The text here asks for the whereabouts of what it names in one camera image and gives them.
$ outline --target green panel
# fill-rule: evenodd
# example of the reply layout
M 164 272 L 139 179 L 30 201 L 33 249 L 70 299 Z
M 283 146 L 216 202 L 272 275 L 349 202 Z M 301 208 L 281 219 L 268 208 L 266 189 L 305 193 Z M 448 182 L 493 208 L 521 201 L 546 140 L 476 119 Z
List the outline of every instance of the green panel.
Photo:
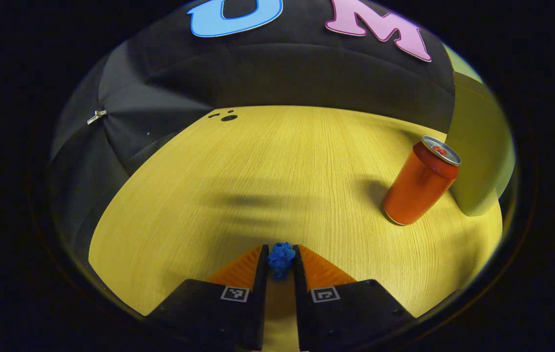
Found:
M 516 157 L 505 115 L 490 90 L 462 73 L 454 73 L 456 100 L 445 143 L 462 159 L 451 186 L 459 208 L 480 216 L 505 190 Z
M 467 62 L 465 62 L 465 60 L 463 58 L 461 58 L 458 55 L 458 53 L 453 51 L 451 49 L 451 47 L 448 47 L 445 44 L 443 44 L 443 46 L 447 50 L 447 54 L 449 54 L 449 58 L 451 60 L 451 67 L 453 67 L 454 71 L 456 71 L 458 73 L 462 73 L 465 76 L 469 76 L 469 77 L 473 78 L 474 80 L 476 80 L 477 82 L 483 83 L 483 81 L 481 80 L 481 77 L 479 76 L 479 74 L 477 72 L 475 72 L 474 69 L 472 69 L 471 65 L 469 65 Z

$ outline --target metal clip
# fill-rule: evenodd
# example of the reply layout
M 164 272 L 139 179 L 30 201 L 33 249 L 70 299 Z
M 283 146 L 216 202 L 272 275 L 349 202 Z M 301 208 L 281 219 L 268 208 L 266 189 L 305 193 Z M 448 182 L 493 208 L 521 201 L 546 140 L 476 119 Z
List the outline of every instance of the metal clip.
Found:
M 98 118 L 104 116 L 105 114 L 108 114 L 108 111 L 106 110 L 102 110 L 102 111 L 95 111 L 95 116 L 93 116 L 92 118 L 88 119 L 88 121 L 86 122 L 87 125 L 90 125 L 91 123 L 95 122 Z

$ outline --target blue sponge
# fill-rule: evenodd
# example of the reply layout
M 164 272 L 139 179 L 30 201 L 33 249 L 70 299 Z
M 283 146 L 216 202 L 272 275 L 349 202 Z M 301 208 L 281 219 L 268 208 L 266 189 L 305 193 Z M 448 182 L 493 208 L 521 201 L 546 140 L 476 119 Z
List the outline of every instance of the blue sponge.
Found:
M 293 265 L 295 250 L 288 242 L 276 243 L 269 254 L 269 267 L 273 270 L 273 278 L 276 281 L 286 280 L 288 269 Z

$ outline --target blue object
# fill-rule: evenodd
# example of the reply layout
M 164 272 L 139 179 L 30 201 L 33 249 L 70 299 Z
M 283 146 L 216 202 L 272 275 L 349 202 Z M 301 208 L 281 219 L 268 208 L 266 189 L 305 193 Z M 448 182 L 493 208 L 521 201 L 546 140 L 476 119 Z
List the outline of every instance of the blue object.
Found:
M 256 0 L 256 10 L 238 18 L 223 17 L 223 2 L 211 0 L 190 9 L 191 32 L 198 37 L 219 37 L 267 24 L 282 13 L 282 0 Z
M 293 266 L 295 250 L 288 242 L 275 243 L 271 254 L 269 254 L 269 267 L 273 270 L 273 278 L 276 281 L 284 281 L 288 276 L 288 269 Z

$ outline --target orange gripper pad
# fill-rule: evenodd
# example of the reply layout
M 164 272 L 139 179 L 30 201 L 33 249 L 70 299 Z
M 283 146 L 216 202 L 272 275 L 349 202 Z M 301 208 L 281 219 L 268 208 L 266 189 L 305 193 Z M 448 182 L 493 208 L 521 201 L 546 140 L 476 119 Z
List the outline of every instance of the orange gripper pad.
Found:
M 301 254 L 301 261 L 304 263 L 307 289 L 309 291 L 356 282 L 356 279 L 347 275 L 346 272 L 340 270 L 336 265 L 333 265 L 327 259 L 303 245 L 299 245 L 299 253 Z
M 208 278 L 209 283 L 253 290 L 262 245 L 249 250 Z

